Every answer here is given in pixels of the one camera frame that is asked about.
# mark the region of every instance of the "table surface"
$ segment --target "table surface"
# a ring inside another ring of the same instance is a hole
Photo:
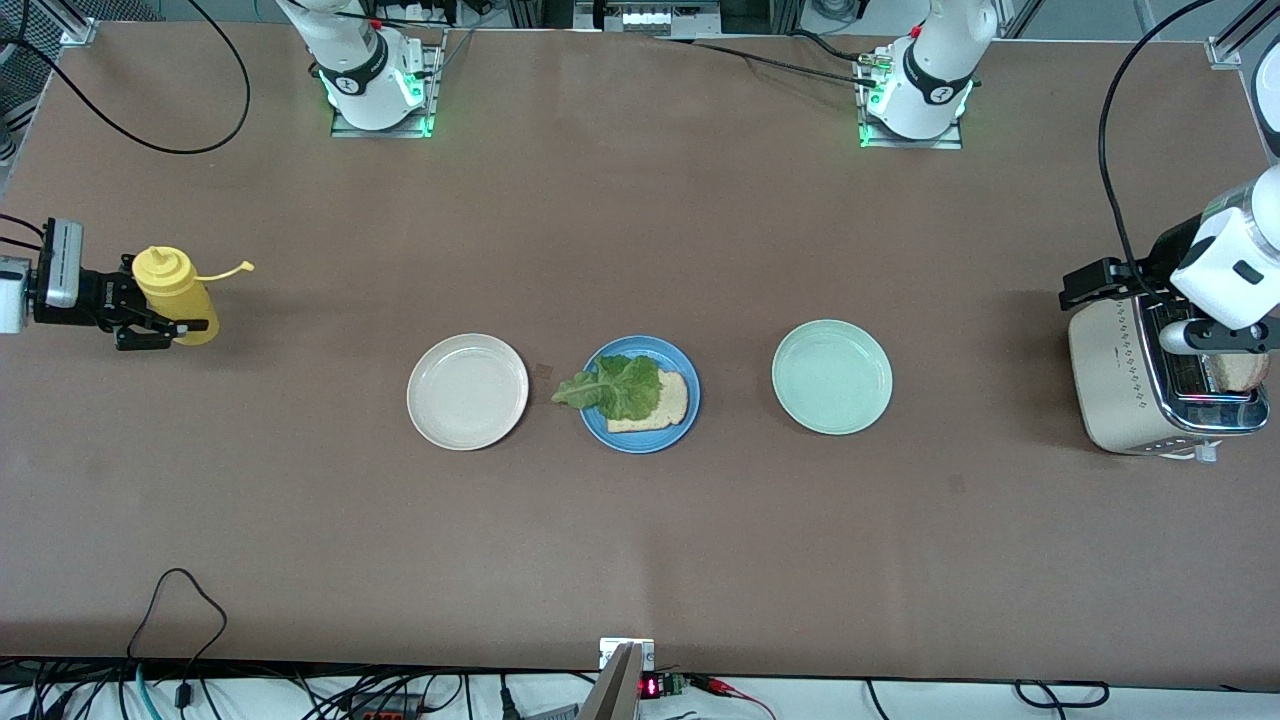
[[[214,286],[205,347],[0,342],[0,652],[120,655],[183,565],[230,615],[223,657],[590,667],[631,634],[716,673],[1274,683],[1274,432],[1216,466],[1125,459],[1076,409],[1055,292],[1119,250],[1094,132],[1125,46],[993,45],[947,152],[859,149],[837,83],[570,32],[476,33],[431,140],[335,141],[293,31],[229,31],[253,78],[233,143],[143,150],[55,82],[5,199],[83,222],[86,266],[169,243],[257,272]],[[154,141],[239,110],[205,26],[106,26],[63,64]],[[1144,53],[1111,147],[1135,238],[1266,167],[1239,77],[1198,45]],[[827,316],[893,364],[850,437],[797,427],[769,382],[782,336]],[[404,411],[419,356],[462,332],[532,377],[471,454]],[[630,333],[703,383],[653,456],[549,402]],[[215,625],[174,584],[140,652]]]

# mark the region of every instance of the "yellow squeeze bottle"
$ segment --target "yellow squeeze bottle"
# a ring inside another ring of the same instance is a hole
[[[133,279],[152,310],[170,320],[209,320],[207,331],[192,331],[174,338],[179,345],[204,345],[218,336],[218,313],[205,283],[252,269],[252,263],[241,263],[232,270],[204,278],[196,274],[191,258],[177,247],[151,246],[133,258]]]

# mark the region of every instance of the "white plate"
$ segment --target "white plate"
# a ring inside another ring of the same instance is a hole
[[[422,437],[445,450],[479,450],[516,427],[529,402],[529,372],[495,337],[453,336],[417,361],[406,397]]]

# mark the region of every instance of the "blue plate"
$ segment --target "blue plate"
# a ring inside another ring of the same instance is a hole
[[[668,373],[675,372],[684,375],[685,384],[689,386],[689,411],[685,413],[685,419],[678,425],[671,425],[660,430],[611,433],[605,429],[604,415],[600,415],[600,411],[595,407],[588,407],[581,411],[582,421],[586,423],[586,429],[591,430],[591,434],[595,436],[596,439],[613,450],[631,452],[634,455],[658,452],[659,450],[666,450],[672,445],[676,445],[676,441],[685,437],[689,428],[694,425],[694,420],[698,418],[698,407],[701,405],[703,400],[703,388],[698,383],[698,370],[694,370],[694,364],[689,361],[689,357],[681,352],[678,347],[664,340],[646,334],[634,334],[620,337],[618,340],[596,350],[582,369],[589,373],[594,373],[595,359],[608,355],[622,355],[625,357],[639,357],[645,355],[653,357],[653,361],[658,364],[659,370],[667,370]]]

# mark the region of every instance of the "plate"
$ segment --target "plate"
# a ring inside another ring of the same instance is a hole
[[[865,429],[888,407],[893,372],[867,331],[844,320],[813,320],[778,345],[773,392],[801,425],[846,436]]]
[[[678,347],[664,340],[646,334],[634,334],[620,337],[596,350],[582,369],[589,373],[595,372],[595,359],[608,355],[622,355],[625,357],[645,355],[653,357],[659,370],[675,372],[684,375],[685,384],[689,386],[689,410],[678,425],[668,425],[660,430],[644,430],[639,433],[611,433],[605,429],[607,421],[604,415],[595,407],[588,407],[581,411],[586,429],[591,430],[591,434],[596,439],[613,450],[632,455],[658,452],[676,445],[676,441],[685,437],[689,428],[694,425],[694,420],[698,418],[698,407],[703,400],[703,388],[698,382],[698,372],[694,370],[694,364],[689,361],[689,357]]]
[[[495,337],[453,336],[417,361],[406,401],[422,437],[445,450],[479,450],[516,427],[529,402],[529,372]]]

